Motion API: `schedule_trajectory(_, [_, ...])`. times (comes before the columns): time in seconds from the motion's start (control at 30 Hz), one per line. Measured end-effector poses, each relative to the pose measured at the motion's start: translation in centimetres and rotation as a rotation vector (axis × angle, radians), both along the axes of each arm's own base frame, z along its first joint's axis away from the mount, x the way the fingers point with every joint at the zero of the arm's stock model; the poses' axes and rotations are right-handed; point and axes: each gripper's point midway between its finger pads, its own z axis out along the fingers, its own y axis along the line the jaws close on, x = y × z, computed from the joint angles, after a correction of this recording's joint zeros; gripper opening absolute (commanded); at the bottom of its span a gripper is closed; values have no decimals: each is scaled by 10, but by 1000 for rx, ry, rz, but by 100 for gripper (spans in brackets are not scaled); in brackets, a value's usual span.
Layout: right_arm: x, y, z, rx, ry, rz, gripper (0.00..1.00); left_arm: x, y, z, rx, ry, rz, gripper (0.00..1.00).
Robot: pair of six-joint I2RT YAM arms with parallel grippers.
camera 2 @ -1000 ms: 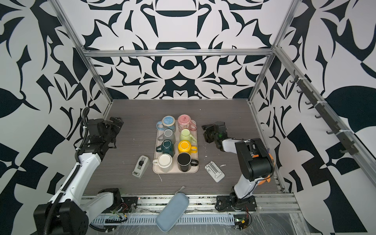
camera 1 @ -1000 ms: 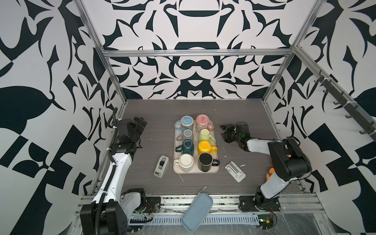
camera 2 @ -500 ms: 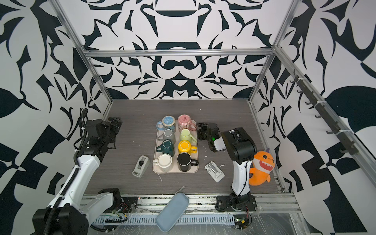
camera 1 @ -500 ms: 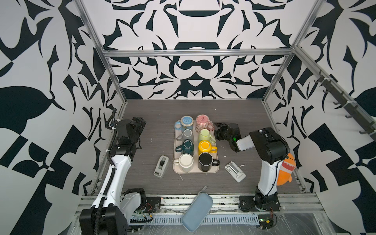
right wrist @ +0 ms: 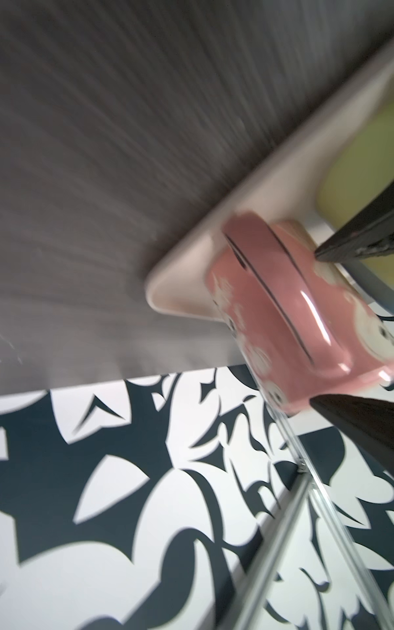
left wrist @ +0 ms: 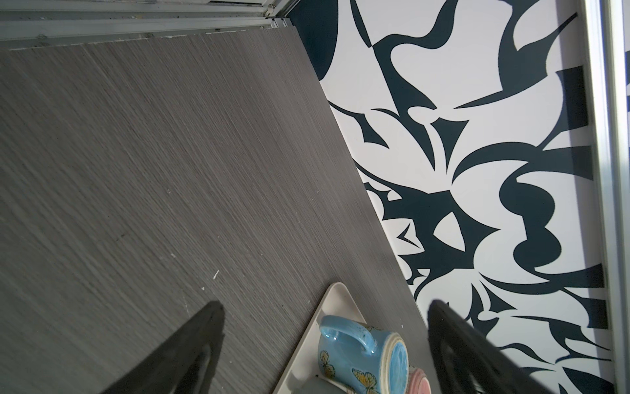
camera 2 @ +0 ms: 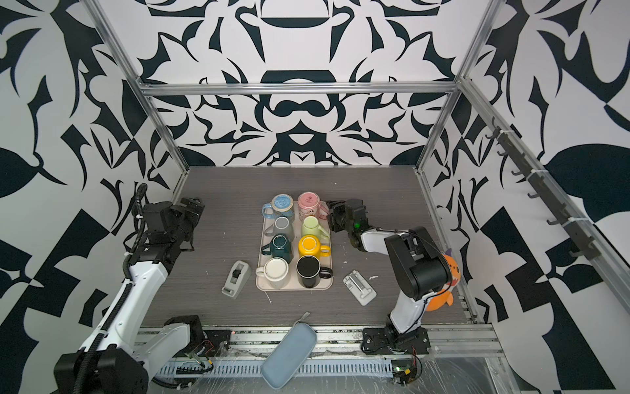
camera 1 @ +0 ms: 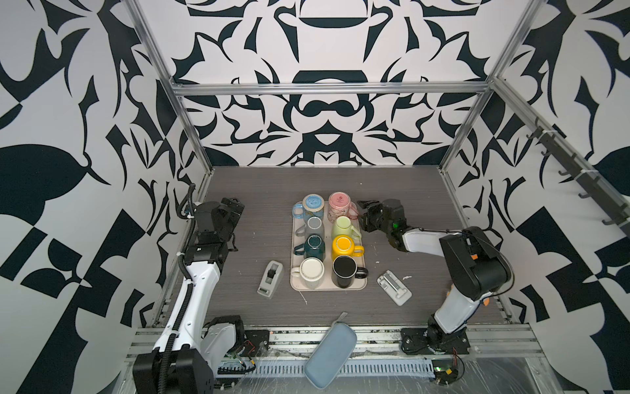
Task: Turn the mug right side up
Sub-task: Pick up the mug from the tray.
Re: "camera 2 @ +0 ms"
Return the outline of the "pink ceramic mug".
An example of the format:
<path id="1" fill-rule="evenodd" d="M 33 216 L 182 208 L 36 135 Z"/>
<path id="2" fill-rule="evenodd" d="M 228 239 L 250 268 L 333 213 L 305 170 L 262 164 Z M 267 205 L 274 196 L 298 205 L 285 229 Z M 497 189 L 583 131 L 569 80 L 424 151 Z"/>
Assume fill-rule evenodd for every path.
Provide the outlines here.
<path id="1" fill-rule="evenodd" d="M 319 195 L 314 192 L 307 191 L 302 193 L 298 200 L 299 217 L 303 221 L 309 216 L 314 216 L 321 220 L 327 220 L 329 209 L 325 202 L 323 202 Z"/>

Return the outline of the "light blue butterfly mug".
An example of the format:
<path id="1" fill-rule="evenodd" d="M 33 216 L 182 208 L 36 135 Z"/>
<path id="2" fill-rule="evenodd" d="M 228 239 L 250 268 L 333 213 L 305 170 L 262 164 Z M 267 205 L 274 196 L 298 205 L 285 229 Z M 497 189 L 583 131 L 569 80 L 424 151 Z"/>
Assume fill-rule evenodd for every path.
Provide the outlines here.
<path id="1" fill-rule="evenodd" d="M 287 194 L 276 195 L 272 201 L 262 207 L 262 216 L 266 219 L 288 218 L 295 219 L 294 199 Z"/>

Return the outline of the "grey ceramic mug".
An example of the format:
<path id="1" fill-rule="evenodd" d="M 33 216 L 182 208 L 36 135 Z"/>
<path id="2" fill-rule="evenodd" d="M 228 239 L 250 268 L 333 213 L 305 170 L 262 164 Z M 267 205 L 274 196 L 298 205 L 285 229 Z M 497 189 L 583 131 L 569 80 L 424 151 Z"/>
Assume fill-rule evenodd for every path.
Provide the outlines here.
<path id="1" fill-rule="evenodd" d="M 273 224 L 263 234 L 266 237 L 284 235 L 289 241 L 293 241 L 295 239 L 293 221 L 291 218 L 280 216 L 274 220 Z"/>

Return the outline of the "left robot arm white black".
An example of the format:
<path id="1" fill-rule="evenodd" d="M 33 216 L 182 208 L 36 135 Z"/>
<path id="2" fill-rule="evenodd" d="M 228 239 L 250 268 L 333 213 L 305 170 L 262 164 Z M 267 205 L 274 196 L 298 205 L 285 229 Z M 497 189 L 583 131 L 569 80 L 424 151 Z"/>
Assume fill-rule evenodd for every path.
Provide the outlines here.
<path id="1" fill-rule="evenodd" d="M 177 258 L 191 244 L 203 201 L 183 198 L 147 204 L 141 234 L 123 264 L 125 279 L 108 312 L 75 353 L 62 355 L 53 373 L 60 393 L 146 393 L 150 381 L 179 352 L 204 340 L 200 318 L 170 318 L 158 334 L 135 348 L 141 324 Z"/>

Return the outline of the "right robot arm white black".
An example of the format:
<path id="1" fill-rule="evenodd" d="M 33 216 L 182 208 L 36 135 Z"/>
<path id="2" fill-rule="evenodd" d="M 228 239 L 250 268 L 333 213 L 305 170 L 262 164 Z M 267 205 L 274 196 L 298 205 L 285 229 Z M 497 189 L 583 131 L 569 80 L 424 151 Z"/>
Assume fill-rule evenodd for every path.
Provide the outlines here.
<path id="1" fill-rule="evenodd" d="M 390 259 L 400 295 L 385 326 L 389 346 L 400 349 L 417 339 L 425 313 L 453 305 L 453 290 L 461 279 L 458 264 L 437 247 L 424 227 L 374 227 L 359 199 L 328 200 L 326 205 L 331 231 L 346 231 L 355 249 Z"/>

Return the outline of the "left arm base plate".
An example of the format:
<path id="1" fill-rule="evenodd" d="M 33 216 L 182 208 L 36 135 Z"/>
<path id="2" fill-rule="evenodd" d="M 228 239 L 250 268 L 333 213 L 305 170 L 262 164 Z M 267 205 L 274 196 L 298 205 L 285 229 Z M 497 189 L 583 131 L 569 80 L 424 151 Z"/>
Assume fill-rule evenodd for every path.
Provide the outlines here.
<path id="1" fill-rule="evenodd" d="M 164 327 L 173 323 L 185 323 L 190 326 L 190 341 L 176 356 L 188 356 L 195 353 L 197 356 L 212 358 L 216 356 L 222 347 L 230 346 L 231 330 L 227 329 L 203 329 L 198 315 L 183 315 L 169 318 Z"/>

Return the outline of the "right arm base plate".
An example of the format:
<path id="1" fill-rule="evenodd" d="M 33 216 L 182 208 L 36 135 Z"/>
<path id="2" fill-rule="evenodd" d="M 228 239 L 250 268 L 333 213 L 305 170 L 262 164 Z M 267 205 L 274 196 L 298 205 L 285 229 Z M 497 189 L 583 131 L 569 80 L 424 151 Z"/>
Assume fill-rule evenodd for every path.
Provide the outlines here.
<path id="1" fill-rule="evenodd" d="M 364 328 L 361 351 L 366 355 L 393 355 L 398 353 L 427 355 L 431 348 L 428 331 L 417 328 L 400 334 L 393 327 Z"/>

